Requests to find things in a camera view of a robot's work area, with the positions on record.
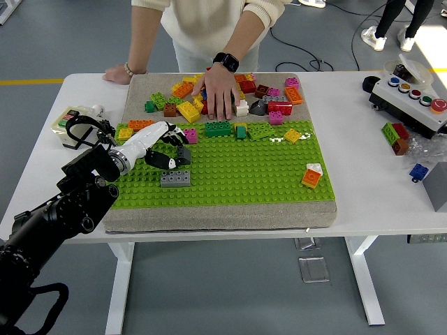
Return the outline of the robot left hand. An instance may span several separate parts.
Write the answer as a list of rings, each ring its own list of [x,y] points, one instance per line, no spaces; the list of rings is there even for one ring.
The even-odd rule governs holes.
[[[158,121],[138,131],[119,148],[119,152],[126,158],[124,162],[128,165],[127,170],[132,170],[136,160],[142,158],[159,140],[167,141],[173,146],[189,143],[177,125]]]

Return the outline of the person's left hand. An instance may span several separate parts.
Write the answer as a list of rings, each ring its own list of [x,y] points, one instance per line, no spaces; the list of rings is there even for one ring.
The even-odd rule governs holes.
[[[230,120],[233,115],[231,96],[234,96],[236,105],[240,104],[240,94],[234,74],[221,63],[213,63],[211,69],[206,71],[194,85],[191,95],[197,96],[202,88],[205,88],[207,92],[209,119]]]

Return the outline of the person's right hand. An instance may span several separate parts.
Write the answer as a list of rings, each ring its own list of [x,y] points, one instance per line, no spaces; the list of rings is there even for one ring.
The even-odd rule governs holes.
[[[131,81],[131,76],[126,72],[124,64],[118,64],[105,70],[102,77],[105,81],[126,85]]]

